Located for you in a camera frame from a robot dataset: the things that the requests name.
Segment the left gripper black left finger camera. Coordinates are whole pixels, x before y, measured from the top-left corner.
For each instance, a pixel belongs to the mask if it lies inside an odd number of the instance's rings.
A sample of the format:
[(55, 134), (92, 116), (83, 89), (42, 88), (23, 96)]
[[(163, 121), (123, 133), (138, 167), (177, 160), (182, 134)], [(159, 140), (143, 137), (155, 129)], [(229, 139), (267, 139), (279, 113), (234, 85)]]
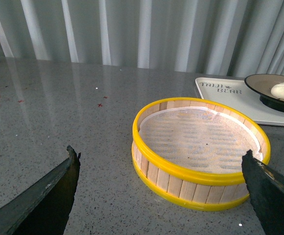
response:
[(80, 153), (69, 157), (0, 208), (0, 235), (62, 235), (65, 232), (80, 173)]

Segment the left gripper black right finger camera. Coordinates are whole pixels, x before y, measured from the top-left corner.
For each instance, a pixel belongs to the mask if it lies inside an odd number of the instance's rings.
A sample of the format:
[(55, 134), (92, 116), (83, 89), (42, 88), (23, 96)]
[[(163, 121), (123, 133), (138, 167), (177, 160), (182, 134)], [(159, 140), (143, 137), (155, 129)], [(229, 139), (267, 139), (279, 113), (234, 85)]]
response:
[(242, 156), (242, 173), (250, 202), (267, 235), (284, 235), (284, 176), (253, 157)]

